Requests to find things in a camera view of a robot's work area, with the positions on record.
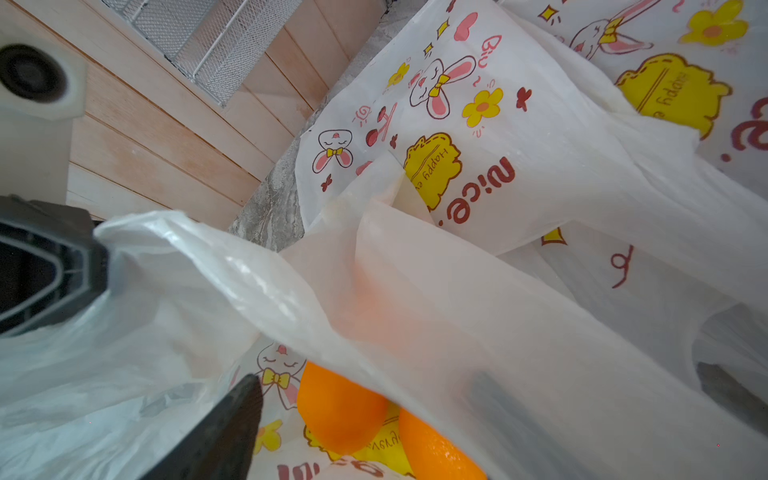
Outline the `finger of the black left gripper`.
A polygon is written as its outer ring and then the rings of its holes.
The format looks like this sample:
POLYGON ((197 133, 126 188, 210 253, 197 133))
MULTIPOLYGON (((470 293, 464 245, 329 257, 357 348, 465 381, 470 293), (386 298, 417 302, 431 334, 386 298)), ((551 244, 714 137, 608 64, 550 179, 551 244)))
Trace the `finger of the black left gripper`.
POLYGON ((64 322, 108 286, 108 250, 88 211, 1 198, 1 334, 64 322))

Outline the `white printed bag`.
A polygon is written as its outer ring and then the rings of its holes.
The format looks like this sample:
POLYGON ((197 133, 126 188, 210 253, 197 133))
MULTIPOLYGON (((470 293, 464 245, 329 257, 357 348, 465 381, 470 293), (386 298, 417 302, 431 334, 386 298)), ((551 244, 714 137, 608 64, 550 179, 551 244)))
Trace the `white printed bag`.
POLYGON ((597 66, 503 1, 430 1, 325 107, 296 160, 305 224, 377 160, 434 222, 502 254, 578 222, 767 305, 767 195, 644 116, 597 66))
POLYGON ((698 154, 767 195, 767 4, 505 1, 597 66, 634 109, 696 130, 698 154))

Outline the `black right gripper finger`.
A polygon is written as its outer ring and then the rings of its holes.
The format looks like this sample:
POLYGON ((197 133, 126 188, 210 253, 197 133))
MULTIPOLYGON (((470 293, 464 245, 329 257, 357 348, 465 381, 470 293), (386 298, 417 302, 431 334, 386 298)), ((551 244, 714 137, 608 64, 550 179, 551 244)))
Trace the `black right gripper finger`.
POLYGON ((261 423, 261 379, 244 376, 146 479, 245 479, 261 423))

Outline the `white plastic bag front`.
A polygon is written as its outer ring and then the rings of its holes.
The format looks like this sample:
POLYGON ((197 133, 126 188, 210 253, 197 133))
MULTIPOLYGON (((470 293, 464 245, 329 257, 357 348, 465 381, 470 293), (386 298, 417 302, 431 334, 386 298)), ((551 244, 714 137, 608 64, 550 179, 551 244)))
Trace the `white plastic bag front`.
POLYGON ((392 161, 275 253, 180 212, 101 224, 109 285, 1 342, 5 479, 146 479, 269 338, 493 479, 763 479, 764 436, 541 280, 424 220, 392 161))

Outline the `white printed bag middle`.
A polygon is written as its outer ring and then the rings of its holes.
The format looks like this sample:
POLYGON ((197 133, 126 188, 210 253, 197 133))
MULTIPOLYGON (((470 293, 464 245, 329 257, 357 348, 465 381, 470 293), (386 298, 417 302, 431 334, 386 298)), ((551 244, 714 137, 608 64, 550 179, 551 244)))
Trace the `white printed bag middle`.
POLYGON ((325 107, 296 160, 305 224, 377 160, 434 222, 502 254, 578 222, 767 305, 767 195, 644 116, 597 66, 503 1, 430 1, 325 107))

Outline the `white printed bag back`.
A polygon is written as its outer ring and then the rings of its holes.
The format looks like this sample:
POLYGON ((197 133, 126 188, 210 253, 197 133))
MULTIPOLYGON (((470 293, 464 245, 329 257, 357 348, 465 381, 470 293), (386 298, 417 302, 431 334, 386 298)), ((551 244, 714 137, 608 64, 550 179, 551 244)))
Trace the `white printed bag back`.
POLYGON ((696 130, 698 154, 767 195, 767 4, 505 1, 597 66, 634 109, 696 130))

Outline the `orange fruit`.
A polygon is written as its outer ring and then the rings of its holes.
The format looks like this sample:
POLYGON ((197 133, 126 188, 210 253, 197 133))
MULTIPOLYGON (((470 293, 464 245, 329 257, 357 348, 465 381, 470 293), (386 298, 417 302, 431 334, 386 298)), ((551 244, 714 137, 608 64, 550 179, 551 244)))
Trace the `orange fruit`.
POLYGON ((298 411, 327 450, 353 454, 383 426, 389 400, 347 378, 308 362, 298 393, 298 411))
POLYGON ((405 409, 400 410, 399 434, 416 479, 487 479, 485 472, 450 440, 405 409))

